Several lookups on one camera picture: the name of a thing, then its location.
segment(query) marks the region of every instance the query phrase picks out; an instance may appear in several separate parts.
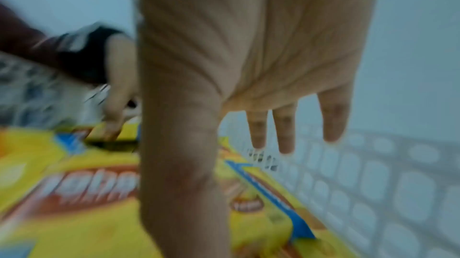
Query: maroon sleeve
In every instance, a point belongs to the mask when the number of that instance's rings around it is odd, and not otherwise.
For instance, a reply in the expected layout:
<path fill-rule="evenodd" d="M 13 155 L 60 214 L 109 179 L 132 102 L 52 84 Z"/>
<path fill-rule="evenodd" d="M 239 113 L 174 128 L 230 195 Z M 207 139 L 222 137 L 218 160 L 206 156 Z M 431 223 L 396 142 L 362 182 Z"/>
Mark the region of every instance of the maroon sleeve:
<path fill-rule="evenodd" d="M 57 54 L 45 41 L 46 35 L 29 26 L 13 10 L 0 2 L 0 51 L 58 68 Z"/>

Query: plastic basket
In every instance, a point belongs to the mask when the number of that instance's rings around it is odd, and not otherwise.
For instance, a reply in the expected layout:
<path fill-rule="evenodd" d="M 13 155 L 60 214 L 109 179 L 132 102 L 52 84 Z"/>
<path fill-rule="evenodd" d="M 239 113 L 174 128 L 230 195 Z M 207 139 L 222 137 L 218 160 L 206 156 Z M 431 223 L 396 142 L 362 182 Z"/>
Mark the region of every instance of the plastic basket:
<path fill-rule="evenodd" d="M 321 127 L 297 131 L 291 156 L 278 153 L 273 122 L 267 147 L 254 151 L 244 113 L 220 134 L 359 255 L 460 257 L 460 146 L 356 130 L 330 146 Z"/>

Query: hand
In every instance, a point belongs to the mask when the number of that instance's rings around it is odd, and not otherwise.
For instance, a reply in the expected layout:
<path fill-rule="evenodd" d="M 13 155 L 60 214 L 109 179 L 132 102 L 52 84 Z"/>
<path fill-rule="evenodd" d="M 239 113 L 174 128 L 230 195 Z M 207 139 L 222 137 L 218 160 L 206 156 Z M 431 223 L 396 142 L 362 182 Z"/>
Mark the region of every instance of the hand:
<path fill-rule="evenodd" d="M 126 112 L 130 100 L 139 96 L 136 43 L 124 34 L 114 34 L 106 44 L 106 73 L 110 90 L 104 104 L 105 137 L 117 135 L 132 118 Z"/>
<path fill-rule="evenodd" d="M 230 257 L 213 178 L 227 112 L 246 110 L 263 147 L 274 109 L 289 153 L 297 100 L 318 94 L 325 140 L 340 137 L 373 1 L 139 0 L 140 213 L 165 257 Z"/>

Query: light blue wall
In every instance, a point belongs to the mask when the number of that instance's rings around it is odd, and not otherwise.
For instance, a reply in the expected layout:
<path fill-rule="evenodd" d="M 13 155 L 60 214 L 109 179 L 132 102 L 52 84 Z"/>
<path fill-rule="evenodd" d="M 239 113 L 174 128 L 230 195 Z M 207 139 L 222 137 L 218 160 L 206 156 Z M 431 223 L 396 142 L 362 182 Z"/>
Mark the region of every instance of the light blue wall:
<path fill-rule="evenodd" d="M 133 32 L 130 0 L 10 0 L 50 33 L 103 20 Z M 315 97 L 298 124 L 321 123 Z M 460 0 L 378 0 L 350 127 L 460 142 Z"/>

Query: skin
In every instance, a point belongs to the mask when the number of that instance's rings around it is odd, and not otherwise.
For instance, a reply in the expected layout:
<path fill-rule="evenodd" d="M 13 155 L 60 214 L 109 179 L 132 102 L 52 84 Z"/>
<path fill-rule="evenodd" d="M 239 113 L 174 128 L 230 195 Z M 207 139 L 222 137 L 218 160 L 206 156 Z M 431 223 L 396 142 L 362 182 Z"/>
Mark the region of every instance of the skin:
<path fill-rule="evenodd" d="M 273 110 L 279 150 L 290 153 L 297 101 L 316 94 L 325 141 L 340 138 L 373 3 L 138 0 L 140 213 L 165 257 L 230 257 L 227 209 L 213 178 L 217 128 L 228 112 L 246 111 L 262 148 Z M 139 92 L 123 66 L 109 70 L 112 85 L 125 83 L 108 102 L 117 124 L 117 104 Z"/>

